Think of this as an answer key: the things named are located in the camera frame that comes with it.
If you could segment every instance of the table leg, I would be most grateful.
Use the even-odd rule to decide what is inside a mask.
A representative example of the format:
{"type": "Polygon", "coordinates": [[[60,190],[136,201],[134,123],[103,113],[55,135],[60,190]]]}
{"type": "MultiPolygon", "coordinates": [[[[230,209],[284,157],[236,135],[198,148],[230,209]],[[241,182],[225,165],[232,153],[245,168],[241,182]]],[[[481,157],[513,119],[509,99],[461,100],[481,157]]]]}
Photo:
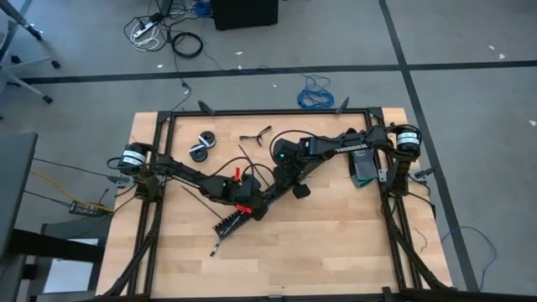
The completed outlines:
{"type": "Polygon", "coordinates": [[[8,253],[100,263],[104,247],[13,229],[8,253]]]}
{"type": "Polygon", "coordinates": [[[9,17],[15,19],[22,27],[24,27],[28,32],[33,35],[37,40],[42,40],[41,34],[32,27],[28,21],[23,17],[22,14],[18,12],[16,8],[8,2],[8,0],[0,0],[0,9],[2,9],[9,17]]]}

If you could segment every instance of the floor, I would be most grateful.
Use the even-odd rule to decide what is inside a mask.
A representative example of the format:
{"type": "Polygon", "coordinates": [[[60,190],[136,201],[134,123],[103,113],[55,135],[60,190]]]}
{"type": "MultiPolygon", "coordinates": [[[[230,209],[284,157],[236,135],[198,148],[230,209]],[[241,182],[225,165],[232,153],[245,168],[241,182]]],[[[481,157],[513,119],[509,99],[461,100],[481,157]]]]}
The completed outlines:
{"type": "MultiPolygon", "coordinates": [[[[20,8],[23,0],[13,5],[20,8]]],[[[170,47],[135,50],[123,26],[146,14],[148,5],[32,2],[26,18],[43,30],[46,43],[19,30],[10,50],[23,60],[48,50],[61,62],[61,70],[43,65],[21,75],[55,102],[47,105],[7,87],[0,96],[0,133],[37,132],[36,157],[106,173],[104,163],[123,150],[135,112],[169,110],[183,98],[180,76],[193,89],[185,110],[197,110],[198,100],[217,110],[298,108],[300,74],[175,74],[170,47]]],[[[536,16],[537,2],[531,0],[293,0],[279,2],[274,26],[218,32],[212,20],[198,19],[180,29],[203,34],[207,53],[223,69],[311,67],[330,77],[336,104],[349,96],[350,107],[404,107],[426,132],[422,165],[441,164],[431,180],[440,234],[456,225],[444,215],[454,211],[458,224],[480,230],[498,250],[483,291],[537,295],[531,265],[537,249],[537,128],[531,123],[537,120],[536,16]]],[[[181,72],[218,70],[204,55],[178,64],[181,72]]],[[[96,199],[112,188],[94,175],[39,162],[33,168],[80,198],[96,199]]],[[[61,198],[34,177],[27,190],[61,198]]],[[[111,194],[105,197],[108,205],[112,200],[111,194]]],[[[27,195],[21,213],[17,225],[30,231],[80,219],[27,195]]],[[[459,266],[461,242],[456,250],[446,240],[446,257],[454,285],[475,288],[493,255],[475,232],[464,230],[462,236],[472,268],[459,266]],[[475,275],[474,281],[463,275],[475,275]]]]}

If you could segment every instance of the blue cable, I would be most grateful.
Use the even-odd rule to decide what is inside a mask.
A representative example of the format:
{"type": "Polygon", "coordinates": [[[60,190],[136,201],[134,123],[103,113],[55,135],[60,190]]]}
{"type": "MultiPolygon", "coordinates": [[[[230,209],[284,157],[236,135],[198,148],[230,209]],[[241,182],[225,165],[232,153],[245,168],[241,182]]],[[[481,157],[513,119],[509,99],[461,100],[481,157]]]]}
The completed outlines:
{"type": "Polygon", "coordinates": [[[458,228],[456,228],[456,229],[452,230],[451,232],[447,233],[442,238],[441,242],[443,243],[444,240],[446,240],[446,238],[448,238],[454,232],[457,232],[457,231],[460,231],[460,230],[463,230],[463,229],[472,230],[472,231],[477,232],[479,235],[481,235],[483,238],[485,238],[485,240],[488,243],[488,246],[493,250],[493,259],[485,266],[485,268],[483,269],[482,274],[481,274],[481,285],[479,286],[479,291],[482,291],[483,290],[483,285],[485,284],[485,275],[487,274],[487,270],[496,261],[498,253],[497,253],[496,248],[494,247],[493,243],[488,239],[488,237],[485,236],[485,234],[483,234],[481,231],[479,231],[475,227],[471,227],[471,226],[459,226],[458,228]]]}
{"type": "Polygon", "coordinates": [[[299,95],[296,97],[296,102],[299,104],[299,106],[303,109],[323,109],[323,108],[330,108],[334,106],[334,95],[331,94],[326,87],[331,84],[330,78],[326,76],[321,75],[306,75],[300,71],[298,71],[296,68],[272,68],[266,65],[260,65],[252,70],[239,70],[238,68],[233,68],[230,70],[226,70],[218,64],[218,61],[210,56],[207,53],[207,46],[208,43],[203,37],[203,29],[205,28],[206,21],[203,20],[203,26],[201,27],[201,34],[200,37],[203,40],[203,43],[205,44],[205,47],[203,48],[203,54],[211,59],[216,67],[218,67],[219,70],[224,71],[239,71],[244,74],[253,73],[259,69],[269,69],[276,72],[296,72],[301,74],[305,78],[305,85],[302,91],[299,93],[299,95]],[[317,81],[321,79],[326,81],[324,85],[320,85],[317,83],[317,81]]]}

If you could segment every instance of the white cable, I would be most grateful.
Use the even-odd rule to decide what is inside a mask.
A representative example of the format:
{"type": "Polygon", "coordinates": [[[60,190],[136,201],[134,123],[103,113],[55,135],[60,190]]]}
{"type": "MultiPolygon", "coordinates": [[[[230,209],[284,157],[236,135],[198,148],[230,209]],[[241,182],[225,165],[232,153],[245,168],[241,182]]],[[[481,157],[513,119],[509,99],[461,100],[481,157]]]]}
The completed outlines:
{"type": "Polygon", "coordinates": [[[130,41],[131,41],[131,44],[133,45],[133,47],[138,51],[148,51],[148,50],[152,50],[152,49],[157,48],[159,46],[159,44],[160,44],[160,41],[157,39],[157,36],[160,34],[160,29],[157,27],[157,25],[155,24],[153,26],[153,30],[151,31],[151,36],[149,38],[138,42],[136,40],[136,38],[134,38],[134,33],[139,31],[140,29],[141,28],[140,28],[139,23],[134,24],[133,30],[131,31],[131,35],[130,35],[130,41]],[[149,44],[149,43],[151,43],[153,41],[155,41],[155,44],[153,46],[151,46],[151,47],[149,47],[147,49],[141,48],[141,46],[149,44]]]}

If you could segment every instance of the wooden tabletop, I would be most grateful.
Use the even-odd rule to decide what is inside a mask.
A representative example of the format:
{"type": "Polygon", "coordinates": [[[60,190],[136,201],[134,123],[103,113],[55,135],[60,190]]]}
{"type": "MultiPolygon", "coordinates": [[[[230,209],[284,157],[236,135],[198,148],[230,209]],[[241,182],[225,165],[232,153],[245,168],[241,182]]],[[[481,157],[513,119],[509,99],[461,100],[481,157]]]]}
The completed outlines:
{"type": "MultiPolygon", "coordinates": [[[[387,124],[407,122],[403,108],[384,108],[383,114],[387,124]]],[[[152,143],[155,123],[156,112],[137,113],[130,142],[152,143]]],[[[241,144],[254,163],[274,167],[268,148],[277,133],[301,129],[331,137],[348,128],[365,127],[361,114],[180,117],[175,123],[171,154],[175,160],[211,174],[229,159],[242,156],[241,144]],[[240,135],[256,135],[268,125],[273,129],[263,136],[262,148],[254,140],[239,141],[240,135]],[[208,160],[195,163],[188,150],[207,130],[215,133],[216,146],[209,150],[208,160]]],[[[291,141],[303,136],[284,135],[291,141]]],[[[161,150],[165,137],[164,132],[161,150]]],[[[220,174],[231,176],[237,166],[242,170],[247,165],[246,161],[237,161],[220,174]]],[[[271,182],[268,172],[260,172],[271,182]]],[[[188,194],[181,183],[169,182],[151,297],[371,294],[379,293],[384,286],[396,292],[377,185],[357,189],[349,178],[346,155],[325,162],[305,183],[311,190],[309,197],[296,200],[288,193],[270,206],[264,219],[248,222],[224,241],[211,258],[217,240],[212,227],[220,219],[188,194]]],[[[210,202],[195,189],[189,190],[220,216],[235,210],[210,202]]],[[[410,182],[409,190],[428,198],[425,188],[416,183],[410,182]]],[[[121,196],[116,207],[131,197],[130,193],[121,196]]],[[[413,196],[405,197],[404,204],[414,249],[441,282],[451,284],[431,208],[413,196]]],[[[98,294],[110,288],[133,255],[140,209],[141,201],[134,200],[112,219],[98,294]]],[[[147,257],[140,265],[138,292],[142,291],[146,263],[147,257]]],[[[404,263],[405,277],[411,284],[404,263]]]]}

